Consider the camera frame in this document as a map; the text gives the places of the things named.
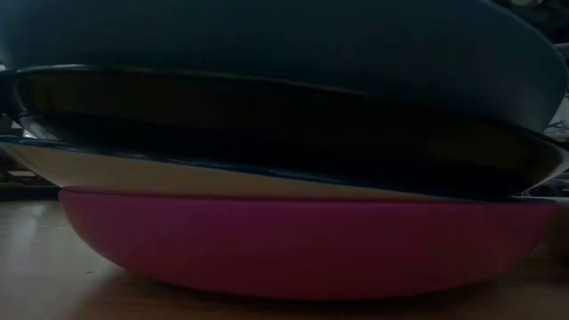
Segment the slate blue plate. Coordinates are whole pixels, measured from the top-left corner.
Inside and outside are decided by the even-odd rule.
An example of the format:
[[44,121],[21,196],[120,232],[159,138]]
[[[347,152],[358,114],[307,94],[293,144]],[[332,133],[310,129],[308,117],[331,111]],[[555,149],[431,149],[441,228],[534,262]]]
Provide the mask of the slate blue plate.
[[489,0],[0,0],[0,62],[284,79],[537,132],[569,87],[548,39]]

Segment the pink bowl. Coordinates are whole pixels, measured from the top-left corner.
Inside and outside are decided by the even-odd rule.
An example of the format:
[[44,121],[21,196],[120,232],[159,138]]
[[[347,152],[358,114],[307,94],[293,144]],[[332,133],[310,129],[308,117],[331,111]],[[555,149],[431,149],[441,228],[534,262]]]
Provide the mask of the pink bowl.
[[556,204],[208,199],[63,190],[77,234],[142,276],[209,292],[360,300],[496,276],[540,242]]

